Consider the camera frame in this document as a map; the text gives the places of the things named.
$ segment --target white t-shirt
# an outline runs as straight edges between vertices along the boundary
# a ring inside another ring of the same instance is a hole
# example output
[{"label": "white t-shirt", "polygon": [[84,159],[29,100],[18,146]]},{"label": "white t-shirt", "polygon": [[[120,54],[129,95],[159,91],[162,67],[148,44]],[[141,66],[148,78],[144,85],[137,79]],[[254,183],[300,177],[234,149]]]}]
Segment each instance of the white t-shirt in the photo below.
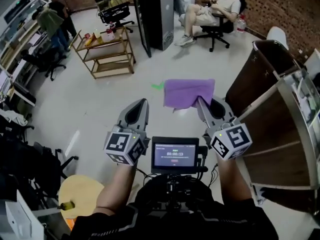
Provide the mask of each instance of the white t-shirt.
[{"label": "white t-shirt", "polygon": [[[223,7],[229,13],[239,14],[240,12],[240,0],[217,0],[216,3]],[[212,13],[220,13],[219,11],[217,12],[216,10],[213,10],[211,7],[209,8],[209,10]]]}]

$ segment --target blue pants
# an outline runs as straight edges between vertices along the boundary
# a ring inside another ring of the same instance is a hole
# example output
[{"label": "blue pants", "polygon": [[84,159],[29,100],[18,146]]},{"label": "blue pants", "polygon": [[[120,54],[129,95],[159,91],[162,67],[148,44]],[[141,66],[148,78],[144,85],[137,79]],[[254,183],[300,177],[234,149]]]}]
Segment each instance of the blue pants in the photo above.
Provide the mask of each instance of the blue pants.
[{"label": "blue pants", "polygon": [[65,51],[69,50],[69,48],[68,48],[69,45],[68,45],[67,40],[65,38],[65,35],[60,27],[57,29],[57,31],[54,33],[54,35],[51,37],[51,42],[52,42],[52,46],[54,48],[63,46]]},{"label": "blue pants", "polygon": [[173,0],[173,8],[179,14],[179,17],[185,14],[185,0]]}]

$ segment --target round yellow table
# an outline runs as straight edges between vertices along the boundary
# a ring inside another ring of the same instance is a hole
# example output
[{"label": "round yellow table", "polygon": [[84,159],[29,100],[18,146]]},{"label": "round yellow table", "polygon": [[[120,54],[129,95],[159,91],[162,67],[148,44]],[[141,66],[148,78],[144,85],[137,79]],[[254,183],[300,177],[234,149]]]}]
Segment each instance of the round yellow table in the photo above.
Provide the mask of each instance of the round yellow table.
[{"label": "round yellow table", "polygon": [[65,179],[59,190],[59,205],[70,201],[75,205],[73,209],[61,210],[65,222],[77,216],[91,215],[103,188],[100,182],[84,175],[72,175]]}]

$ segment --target digital display screen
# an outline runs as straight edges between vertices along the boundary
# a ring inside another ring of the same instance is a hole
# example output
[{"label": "digital display screen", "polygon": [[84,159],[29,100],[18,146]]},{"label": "digital display screen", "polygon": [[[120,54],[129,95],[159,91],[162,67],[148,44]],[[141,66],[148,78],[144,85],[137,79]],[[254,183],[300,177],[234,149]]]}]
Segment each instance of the digital display screen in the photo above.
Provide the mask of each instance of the digital display screen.
[{"label": "digital display screen", "polygon": [[154,165],[166,167],[193,167],[195,165],[196,145],[155,144]]}]

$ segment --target green jacket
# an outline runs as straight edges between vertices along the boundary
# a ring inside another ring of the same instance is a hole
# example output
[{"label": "green jacket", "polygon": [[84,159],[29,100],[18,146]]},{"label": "green jacket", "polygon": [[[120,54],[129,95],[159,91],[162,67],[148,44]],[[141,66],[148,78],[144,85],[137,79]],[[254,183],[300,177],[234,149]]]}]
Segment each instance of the green jacket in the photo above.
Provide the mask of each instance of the green jacket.
[{"label": "green jacket", "polygon": [[57,15],[55,10],[44,7],[43,11],[39,13],[36,17],[36,21],[38,22],[40,28],[46,31],[48,38],[51,38],[58,28],[60,28],[64,19]]}]

